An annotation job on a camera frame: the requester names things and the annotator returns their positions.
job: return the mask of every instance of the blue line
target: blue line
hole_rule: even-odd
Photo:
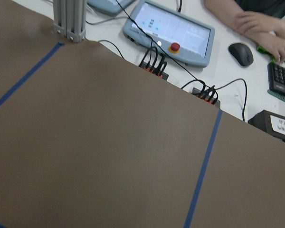
[[[212,152],[213,144],[214,144],[216,135],[218,133],[219,123],[220,123],[220,120],[222,118],[222,115],[223,115],[223,111],[219,110],[218,115],[217,115],[217,119],[216,119],[214,127],[213,127],[213,131],[212,131],[212,134],[211,134],[211,137],[210,137],[210,141],[209,141],[209,144],[208,144],[207,152],[205,154],[204,162],[203,162],[203,165],[202,165],[200,173],[199,173],[200,174],[199,175],[199,179],[198,179],[198,182],[197,182],[196,187],[195,187],[195,191],[194,191],[194,194],[193,194],[192,202],[191,202],[191,205],[190,205],[190,209],[189,209],[189,212],[188,212],[188,215],[187,215],[187,218],[186,218],[186,222],[185,222],[184,228],[190,228],[190,226],[191,226],[191,222],[192,222],[192,219],[193,219],[193,215],[194,215],[194,211],[195,211],[195,208],[196,208],[196,204],[198,202],[199,195],[200,195],[199,194],[200,193],[200,189],[201,189],[201,186],[202,186],[203,181],[204,181],[204,177],[205,177],[205,174],[206,174],[206,169],[207,169],[208,162],[209,162],[209,159],[210,159],[210,155],[211,155],[211,152]]]
[[[53,49],[41,59],[29,72],[27,72],[3,97],[0,98],[0,106],[19,89],[46,61],[48,61],[58,49],[64,45],[63,42],[58,42]]]

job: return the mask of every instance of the hand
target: hand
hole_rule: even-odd
[[[271,53],[277,62],[285,61],[285,39],[267,32],[250,34],[248,37]]]
[[[282,21],[263,13],[246,11],[237,14],[233,23],[236,32],[246,35],[255,32],[276,31]]]

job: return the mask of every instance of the person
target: person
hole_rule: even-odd
[[[285,0],[204,0],[206,8],[236,32],[285,61]]]

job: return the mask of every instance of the black shirt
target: black shirt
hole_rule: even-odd
[[[276,18],[285,16],[285,0],[235,0],[244,11],[264,13]]]

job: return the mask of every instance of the red emergency stop button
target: red emergency stop button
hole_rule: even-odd
[[[172,43],[169,47],[169,51],[173,54],[178,54],[180,52],[180,45],[178,43]]]

